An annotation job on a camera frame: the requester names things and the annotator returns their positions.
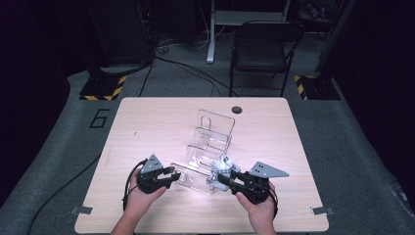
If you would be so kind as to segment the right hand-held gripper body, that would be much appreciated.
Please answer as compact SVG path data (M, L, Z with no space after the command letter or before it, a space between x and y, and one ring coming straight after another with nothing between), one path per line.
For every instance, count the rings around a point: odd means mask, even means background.
M249 175L249 180L239 183L241 186L239 192L255 205L264 202L268 197L270 178L289 176L288 172L262 162L257 162L245 172Z

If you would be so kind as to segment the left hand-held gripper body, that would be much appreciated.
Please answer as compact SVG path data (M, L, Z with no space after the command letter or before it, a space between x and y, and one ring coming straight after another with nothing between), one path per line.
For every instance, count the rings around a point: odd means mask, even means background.
M146 193L151 194L160 189L159 180L162 170L164 169L162 163L155 155L151 155L138 173L137 181L139 189Z

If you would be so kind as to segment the white black patterned cloth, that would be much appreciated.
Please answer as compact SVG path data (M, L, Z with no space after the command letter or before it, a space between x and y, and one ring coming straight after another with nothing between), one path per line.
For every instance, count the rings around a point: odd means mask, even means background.
M228 156L221 156L219 160L212 161L210 163L210 176L207 178L207 184L211 188L217 188L226 192L229 187L224 183L221 183L218 179L219 175L229 177L231 171L240 172L241 169L231 160Z

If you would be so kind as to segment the clear acrylic organizer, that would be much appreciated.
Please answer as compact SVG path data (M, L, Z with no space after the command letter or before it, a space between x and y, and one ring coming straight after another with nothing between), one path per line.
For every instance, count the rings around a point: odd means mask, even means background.
M186 147L186 164L171 164L180 173L176 183L199 192L218 191L207 184L210 163L227 155L235 120L203 109L198 110L193 142Z

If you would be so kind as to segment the person's left hand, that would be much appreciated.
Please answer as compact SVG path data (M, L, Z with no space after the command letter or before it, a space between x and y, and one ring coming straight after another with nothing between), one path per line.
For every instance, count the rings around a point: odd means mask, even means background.
M150 208L151 204L166 191L162 187L151 194L146 194L138 188L137 177L133 176L127 194L127 204L124 214L129 218L140 219Z

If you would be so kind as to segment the person's right hand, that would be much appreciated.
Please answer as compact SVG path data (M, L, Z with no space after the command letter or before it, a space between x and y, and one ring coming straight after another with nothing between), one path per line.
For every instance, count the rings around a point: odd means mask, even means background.
M275 186L272 183L269 183L269 186L270 191L266 200L256 205L251 203L243 193L238 192L236 194L238 202L248 212L249 220L254 230L273 228Z

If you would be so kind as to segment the black stand yellow striped base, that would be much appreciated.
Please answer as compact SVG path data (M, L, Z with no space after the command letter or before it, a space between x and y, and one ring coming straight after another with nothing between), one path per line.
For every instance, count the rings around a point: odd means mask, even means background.
M352 15L356 1L348 0L335 27L326 40L320 55L320 62L315 70L317 75L300 75L296 77L298 88L302 88L300 94L303 100L340 100L340 95L332 79L342 60L342 45L346 40L349 17Z
M103 71L92 51L91 44L85 32L79 33L82 46L82 60L89 73L89 78L79 93L83 100L114 100L120 85L125 81L122 72L111 73Z

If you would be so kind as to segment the black folding chair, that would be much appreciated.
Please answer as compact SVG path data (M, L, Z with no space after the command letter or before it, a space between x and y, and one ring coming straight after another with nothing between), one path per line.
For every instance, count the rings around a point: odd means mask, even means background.
M288 75L297 46L304 37L303 25L295 22L250 21L241 24L235 31L229 68L229 96L234 91L234 72L263 72L283 74L279 90L284 96Z

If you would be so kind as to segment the black equipment cabinet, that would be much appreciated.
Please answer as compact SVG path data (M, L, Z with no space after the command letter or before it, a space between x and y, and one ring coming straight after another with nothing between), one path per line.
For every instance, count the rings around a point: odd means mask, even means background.
M109 65L140 65L151 60L137 0L86 0Z

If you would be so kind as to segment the white metal desk frame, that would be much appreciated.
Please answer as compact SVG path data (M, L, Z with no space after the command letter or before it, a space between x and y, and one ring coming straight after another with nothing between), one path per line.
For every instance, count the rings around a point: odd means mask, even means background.
M251 21L284 21L288 16L292 0L284 0L284 8L281 12L247 12L233 10L217 10L215 0L210 0L210 33L207 50L207 63L214 62L215 53L215 27L217 25L241 25Z

